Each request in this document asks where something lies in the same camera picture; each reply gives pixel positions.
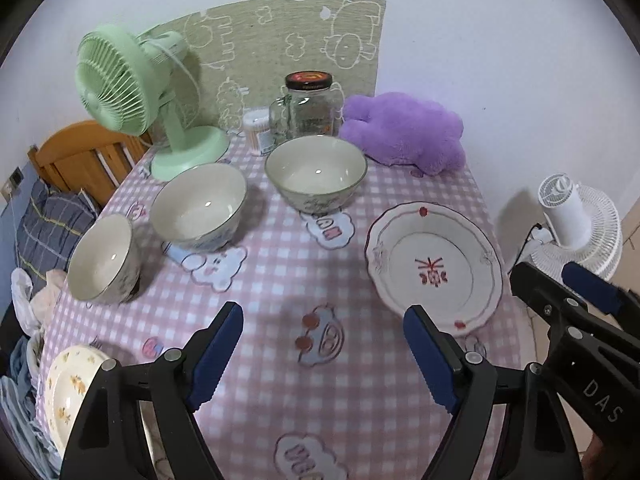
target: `white plate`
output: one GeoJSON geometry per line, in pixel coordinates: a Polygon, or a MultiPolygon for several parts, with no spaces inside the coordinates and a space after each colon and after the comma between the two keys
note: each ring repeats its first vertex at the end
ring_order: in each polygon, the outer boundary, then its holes
{"type": "Polygon", "coordinates": [[[429,202],[385,211],[369,229],[367,270],[382,301],[404,316],[421,304],[439,330],[463,336],[484,325],[502,294],[502,271],[484,233],[429,202]]]}
{"type": "Polygon", "coordinates": [[[91,346],[75,345],[60,352],[51,363],[44,385],[44,410],[51,439],[61,457],[89,384],[108,358],[91,346]]]}

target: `power outlet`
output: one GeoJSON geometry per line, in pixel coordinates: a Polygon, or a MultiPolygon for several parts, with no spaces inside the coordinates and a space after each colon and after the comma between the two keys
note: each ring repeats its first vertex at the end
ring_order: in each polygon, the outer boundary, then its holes
{"type": "Polygon", "coordinates": [[[20,186],[23,179],[24,176],[22,175],[20,168],[15,168],[14,172],[9,177],[9,180],[7,180],[4,183],[4,186],[2,186],[2,189],[0,189],[5,202],[8,203],[9,200],[11,200],[11,195],[16,193],[18,186],[20,186]]]}

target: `wooden chair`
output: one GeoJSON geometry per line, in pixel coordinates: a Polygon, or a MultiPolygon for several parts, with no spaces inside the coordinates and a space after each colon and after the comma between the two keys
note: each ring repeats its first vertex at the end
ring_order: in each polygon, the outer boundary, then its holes
{"type": "MultiPolygon", "coordinates": [[[[142,138],[151,143],[148,134],[142,138]]],[[[84,189],[104,207],[132,169],[124,147],[134,164],[147,150],[137,137],[112,132],[95,121],[83,121],[53,134],[40,149],[33,146],[28,155],[45,182],[62,191],[84,189]]]]}

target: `table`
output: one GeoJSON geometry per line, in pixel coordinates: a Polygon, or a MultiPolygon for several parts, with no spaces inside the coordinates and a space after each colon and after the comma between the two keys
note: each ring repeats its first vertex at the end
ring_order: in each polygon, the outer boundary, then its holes
{"type": "MultiPolygon", "coordinates": [[[[148,338],[157,337],[165,349],[181,348],[225,301],[236,301],[244,309],[244,332],[212,401],[196,413],[227,479],[420,478],[449,415],[431,399],[401,319],[378,298],[364,247],[370,224],[386,209],[425,200],[467,216],[499,255],[468,168],[427,177],[415,168],[369,161],[343,212],[302,218],[268,181],[264,159],[235,138],[223,162],[247,177],[248,199],[234,246],[205,258],[166,247],[153,232],[148,210],[162,183],[145,170],[151,151],[102,213],[132,218],[144,259],[142,293],[131,303],[98,306],[73,300],[65,285],[46,335],[40,379],[60,351],[94,338],[125,365],[148,362],[142,353],[148,338]],[[320,346],[318,326],[324,329],[320,346]],[[322,477],[313,475],[318,472],[322,477]]],[[[494,365],[520,367],[517,306],[506,277],[503,288],[493,317],[460,344],[486,349],[494,365]]],[[[37,415],[46,428],[44,383],[37,415]]],[[[478,478],[488,473],[501,420],[501,410],[494,410],[478,478]]]]}

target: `purple plush toy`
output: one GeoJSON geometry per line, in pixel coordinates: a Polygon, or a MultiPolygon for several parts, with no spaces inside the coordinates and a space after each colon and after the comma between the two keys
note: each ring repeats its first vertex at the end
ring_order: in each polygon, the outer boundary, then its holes
{"type": "Polygon", "coordinates": [[[415,164],[428,175],[465,165],[462,120],[433,101],[400,92],[354,95],[344,102],[339,137],[380,164],[415,164]]]}

